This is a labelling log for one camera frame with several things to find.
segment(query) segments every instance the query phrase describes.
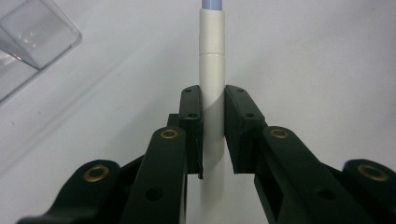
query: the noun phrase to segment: white cylinder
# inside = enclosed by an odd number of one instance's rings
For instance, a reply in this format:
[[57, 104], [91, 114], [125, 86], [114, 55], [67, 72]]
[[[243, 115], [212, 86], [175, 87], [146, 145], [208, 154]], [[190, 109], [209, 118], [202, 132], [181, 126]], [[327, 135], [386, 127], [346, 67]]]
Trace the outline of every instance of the white cylinder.
[[223, 223], [224, 12], [201, 9], [199, 78], [204, 110], [204, 180], [201, 223]]

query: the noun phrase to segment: transparent plastic box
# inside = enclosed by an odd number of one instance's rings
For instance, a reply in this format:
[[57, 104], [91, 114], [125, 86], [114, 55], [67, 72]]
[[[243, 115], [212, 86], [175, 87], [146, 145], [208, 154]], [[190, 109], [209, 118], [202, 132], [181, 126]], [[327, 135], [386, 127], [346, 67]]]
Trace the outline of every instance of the transparent plastic box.
[[0, 103], [80, 40], [50, 0], [0, 2]]

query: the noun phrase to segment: screw hole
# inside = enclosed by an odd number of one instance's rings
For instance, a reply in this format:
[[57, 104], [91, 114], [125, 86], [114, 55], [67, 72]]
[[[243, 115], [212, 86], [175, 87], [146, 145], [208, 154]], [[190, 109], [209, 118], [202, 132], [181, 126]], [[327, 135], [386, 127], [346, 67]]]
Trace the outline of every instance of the screw hole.
[[385, 172], [372, 165], [362, 164], [358, 166], [358, 170], [362, 175], [375, 181], [384, 182], [389, 180], [389, 176]]
[[319, 190], [317, 191], [317, 195], [318, 195], [320, 198], [322, 198], [322, 199], [324, 199], [324, 200], [328, 200], [328, 201], [332, 201], [332, 200], [335, 199], [335, 194], [334, 194], [331, 190], [326, 189], [326, 188], [324, 188], [324, 189], [319, 189]]
[[161, 137], [164, 139], [171, 139], [178, 137], [178, 132], [173, 129], [168, 129], [161, 132]]
[[151, 188], [146, 192], [146, 198], [152, 202], [156, 202], [163, 197], [163, 189], [160, 188]]
[[277, 137], [277, 138], [287, 138], [289, 136], [289, 134], [281, 129], [273, 129], [271, 130], [270, 134], [273, 137]]
[[104, 165], [96, 165], [89, 169], [84, 174], [84, 179], [87, 182], [97, 182], [103, 180], [109, 173], [109, 170]]

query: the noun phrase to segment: blue tube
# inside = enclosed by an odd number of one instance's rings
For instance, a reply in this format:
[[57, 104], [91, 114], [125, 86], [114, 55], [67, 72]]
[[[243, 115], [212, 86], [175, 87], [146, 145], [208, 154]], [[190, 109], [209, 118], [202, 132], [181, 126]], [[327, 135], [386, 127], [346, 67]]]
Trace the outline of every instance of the blue tube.
[[209, 10], [222, 10], [221, 0], [202, 0], [202, 8]]

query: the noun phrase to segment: white surface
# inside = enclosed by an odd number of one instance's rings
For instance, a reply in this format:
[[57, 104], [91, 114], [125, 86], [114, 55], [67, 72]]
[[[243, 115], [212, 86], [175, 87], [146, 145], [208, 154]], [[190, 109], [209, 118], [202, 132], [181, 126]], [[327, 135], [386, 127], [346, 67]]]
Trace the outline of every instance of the white surface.
[[[200, 1], [57, 0], [79, 46], [0, 106], [0, 223], [45, 212], [83, 163], [140, 156], [198, 83]], [[396, 1], [224, 2], [226, 83], [323, 162], [396, 170]], [[225, 158], [225, 221], [265, 223], [251, 175]], [[188, 223], [199, 216], [189, 177]]]
[[224, 223], [224, 12], [200, 10], [199, 85], [204, 112], [201, 223]]

